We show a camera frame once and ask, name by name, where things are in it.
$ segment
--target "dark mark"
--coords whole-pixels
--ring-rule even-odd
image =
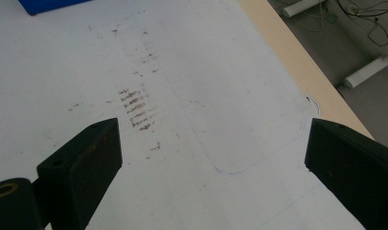
[[[147,124],[145,126],[140,127],[139,130],[147,130],[150,126],[151,126],[151,124]]]
[[[146,111],[143,111],[143,112],[141,112],[141,113],[138,113],[138,114],[134,115],[133,118],[138,118],[138,117],[141,117],[141,116],[143,116],[143,115],[145,115],[145,114],[146,114]]]
[[[151,150],[160,150],[161,149],[161,144],[160,142],[157,142],[157,146],[155,148],[152,148]]]
[[[124,90],[120,91],[119,94],[125,94],[127,92],[128,92],[128,89],[124,89]]]
[[[133,97],[136,94],[140,95],[140,91],[134,91],[132,93],[128,93],[128,95],[125,97],[125,99],[129,99],[129,98]]]
[[[138,101],[139,101],[139,98],[135,98],[135,99],[131,100],[129,104],[135,104],[135,103],[137,103]]]
[[[147,121],[148,119],[149,119],[149,118],[146,118],[146,119],[144,119],[144,120],[142,120],[142,121],[140,121],[140,122],[134,123],[134,122],[133,122],[133,118],[130,118],[130,122],[131,122],[131,125],[132,125],[133,127],[136,127],[136,126],[140,125],[141,123]]]
[[[135,105],[134,107],[132,107],[127,113],[134,112],[136,109],[142,108],[145,105],[146,105],[145,103],[139,103],[139,104]]]

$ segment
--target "pencil mark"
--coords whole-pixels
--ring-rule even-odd
[[[119,94],[125,94],[127,92],[128,92],[128,89],[124,89],[124,90],[120,91]]]
[[[160,150],[161,149],[161,144],[160,142],[157,142],[157,146],[155,148],[152,148],[151,150]]]
[[[139,103],[139,104],[135,105],[134,107],[132,107],[127,113],[134,112],[136,109],[142,108],[145,105],[146,105],[145,103]]]
[[[151,123],[151,124],[147,124],[147,125],[145,125],[145,126],[142,126],[142,127],[140,127],[140,129],[139,130],[147,130],[151,125],[153,125],[154,123]]]

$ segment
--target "black cable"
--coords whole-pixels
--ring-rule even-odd
[[[357,6],[357,4],[355,3],[355,2],[353,2],[352,0],[349,0],[351,3],[353,3],[355,6]],[[384,3],[388,3],[388,1],[382,1],[382,2],[379,2],[379,3],[377,3],[377,4],[374,4],[373,6],[371,6],[371,7],[368,7],[368,8],[360,8],[361,10],[368,10],[368,9],[372,9],[372,8],[374,8],[374,7],[377,7],[377,6],[379,6],[379,5],[381,5],[381,4],[384,4]]]
[[[388,10],[387,10],[387,11],[384,11],[384,12],[382,12],[382,13],[371,14],[371,15],[352,14],[352,13],[347,12],[347,11],[343,8],[343,6],[342,6],[342,4],[340,3],[339,0],[336,0],[336,2],[337,2],[337,5],[342,9],[342,11],[343,11],[346,15],[348,15],[348,16],[355,16],[355,17],[375,17],[375,16],[380,16],[380,15],[383,15],[383,14],[385,14],[385,13],[388,13]]]
[[[376,19],[373,20],[373,19],[367,18],[367,17],[372,17],[372,16],[368,16],[368,15],[362,16],[362,15],[354,15],[354,14],[348,13],[348,12],[343,8],[343,6],[342,6],[342,4],[340,3],[339,0],[336,0],[336,2],[337,2],[337,5],[339,6],[339,8],[340,8],[346,15],[348,15],[348,16],[355,16],[355,17],[358,17],[358,18],[360,18],[360,19],[365,19],[365,20],[371,21],[371,22],[373,22],[373,23],[375,24],[375,26],[373,27],[373,29],[367,33],[367,36],[369,37],[369,39],[370,39],[373,43],[375,43],[375,44],[376,44],[377,46],[379,46],[379,47],[382,47],[382,46],[385,46],[385,45],[388,44],[388,32],[387,32],[387,30],[386,30],[381,24],[378,23],[378,17],[377,17],[377,16],[376,16]],[[381,28],[381,30],[384,31],[384,33],[385,33],[385,35],[386,35],[386,37],[387,37],[387,42],[385,42],[384,44],[379,44],[379,43],[377,43],[377,42],[374,41],[373,38],[371,37],[372,32],[373,32],[376,28]]]
[[[367,33],[367,36],[369,37],[369,39],[370,39],[371,41],[373,41],[373,42],[374,42],[377,46],[379,46],[379,47],[388,45],[388,33],[387,33],[387,30],[385,30],[385,28],[384,28],[381,24],[378,23],[378,17],[376,17],[376,20],[372,20],[372,19],[364,18],[364,17],[362,17],[361,19],[369,20],[369,21],[375,23],[375,26],[373,27],[373,29]],[[376,28],[381,28],[381,29],[384,31],[384,34],[387,36],[387,41],[386,41],[385,43],[379,44],[379,43],[375,42],[375,41],[373,40],[373,38],[371,37],[371,33],[372,33]]]

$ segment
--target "white sheet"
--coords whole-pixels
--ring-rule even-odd
[[[0,180],[119,118],[88,229],[362,229],[304,165],[315,115],[233,0],[0,0]]]

